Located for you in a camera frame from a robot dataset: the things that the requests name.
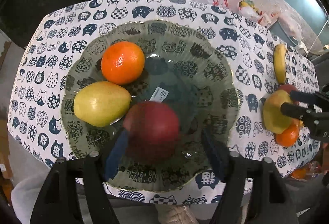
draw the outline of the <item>red apple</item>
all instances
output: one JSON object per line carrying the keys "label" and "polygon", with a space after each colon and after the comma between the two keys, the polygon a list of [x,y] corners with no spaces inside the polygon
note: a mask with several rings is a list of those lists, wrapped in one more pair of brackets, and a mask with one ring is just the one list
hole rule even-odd
{"label": "red apple", "polygon": [[166,104],[141,102],[128,111],[123,126],[130,132],[126,155],[137,162],[156,163],[175,151],[179,120]]}
{"label": "red apple", "polygon": [[[297,91],[296,87],[294,85],[291,85],[291,84],[284,84],[284,85],[281,85],[280,87],[278,87],[277,90],[279,89],[282,89],[284,90],[285,92],[287,92],[288,94],[290,94],[290,92],[292,90],[295,90]],[[293,101],[294,104],[298,105],[299,104],[299,101]]]}

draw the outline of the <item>table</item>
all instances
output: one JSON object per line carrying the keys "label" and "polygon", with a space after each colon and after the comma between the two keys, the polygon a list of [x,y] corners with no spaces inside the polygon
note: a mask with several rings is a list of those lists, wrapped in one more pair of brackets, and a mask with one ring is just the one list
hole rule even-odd
{"label": "table", "polygon": [[[41,21],[22,57],[10,100],[8,130],[35,158],[52,167],[55,156],[75,158],[60,121],[66,75],[85,46],[98,36],[129,21],[164,19],[198,29],[228,60],[240,110],[227,146],[245,158],[269,156],[282,176],[310,161],[320,148],[301,129],[292,147],[275,143],[262,126],[261,108],[279,84],[275,79],[273,50],[281,39],[262,26],[227,9],[189,0],[93,0],[59,9]],[[287,82],[298,90],[314,92],[314,66],[295,49],[286,54]],[[183,188],[166,193],[125,191],[104,184],[112,195],[146,203],[203,204],[220,200],[225,184],[211,170]],[[252,181],[246,181],[245,193]]]}

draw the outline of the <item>orange object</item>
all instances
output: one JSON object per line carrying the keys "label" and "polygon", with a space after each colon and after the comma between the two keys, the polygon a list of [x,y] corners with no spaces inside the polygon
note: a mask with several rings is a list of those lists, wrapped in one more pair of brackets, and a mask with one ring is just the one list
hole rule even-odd
{"label": "orange object", "polygon": [[275,140],[278,145],[283,147],[292,146],[299,137],[300,121],[293,119],[290,126],[281,134],[275,135]]}
{"label": "orange object", "polygon": [[113,44],[103,54],[101,69],[103,76],[117,85],[135,81],[145,64],[144,53],[139,46],[129,41]]}
{"label": "orange object", "polygon": [[307,169],[306,168],[299,168],[296,169],[294,172],[290,174],[290,176],[294,177],[295,179],[301,180],[305,178]]}

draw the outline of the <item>fruit bowl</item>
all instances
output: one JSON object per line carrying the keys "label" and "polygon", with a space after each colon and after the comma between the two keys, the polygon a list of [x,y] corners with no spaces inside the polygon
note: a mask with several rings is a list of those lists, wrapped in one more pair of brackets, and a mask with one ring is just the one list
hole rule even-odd
{"label": "fruit bowl", "polygon": [[215,140],[228,140],[239,108],[230,66],[202,33],[163,20],[125,23],[88,45],[76,42],[73,50],[83,53],[67,75],[61,119],[77,158],[102,148],[122,126],[121,119],[103,128],[94,127],[73,112],[75,95],[87,85],[105,80],[100,70],[102,55],[119,41],[137,44],[145,55],[142,75],[124,86],[132,96],[131,106],[149,100],[157,87],[165,89],[168,95],[162,102],[179,117],[182,139],[175,154],[156,165],[123,156],[118,173],[108,183],[119,189],[154,192],[180,188],[210,168],[201,145],[201,130],[208,127]]}

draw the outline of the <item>pear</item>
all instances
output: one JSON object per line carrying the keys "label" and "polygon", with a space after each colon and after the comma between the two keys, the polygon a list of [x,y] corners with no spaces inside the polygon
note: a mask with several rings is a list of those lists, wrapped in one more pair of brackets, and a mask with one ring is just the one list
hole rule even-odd
{"label": "pear", "polygon": [[289,94],[284,90],[277,90],[269,96],[263,106],[263,122],[267,130],[281,134],[291,124],[292,118],[281,113],[283,103],[292,104]]}
{"label": "pear", "polygon": [[96,127],[104,127],[120,119],[129,109],[130,93],[108,81],[83,88],[74,98],[77,118]]}

